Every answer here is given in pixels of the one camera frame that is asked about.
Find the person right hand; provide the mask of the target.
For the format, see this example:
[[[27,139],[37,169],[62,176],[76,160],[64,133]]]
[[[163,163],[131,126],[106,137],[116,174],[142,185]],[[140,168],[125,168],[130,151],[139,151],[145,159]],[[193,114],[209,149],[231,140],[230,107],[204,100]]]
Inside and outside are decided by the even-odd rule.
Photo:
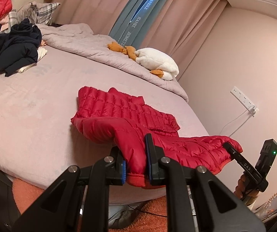
[[[233,192],[234,195],[239,199],[241,199],[243,197],[243,194],[245,193],[245,188],[246,188],[245,181],[246,181],[246,176],[241,175],[241,177],[238,180],[238,184],[235,187],[235,191]],[[249,194],[249,196],[254,197],[255,199],[258,197],[258,195],[259,195],[258,190],[254,190]]]

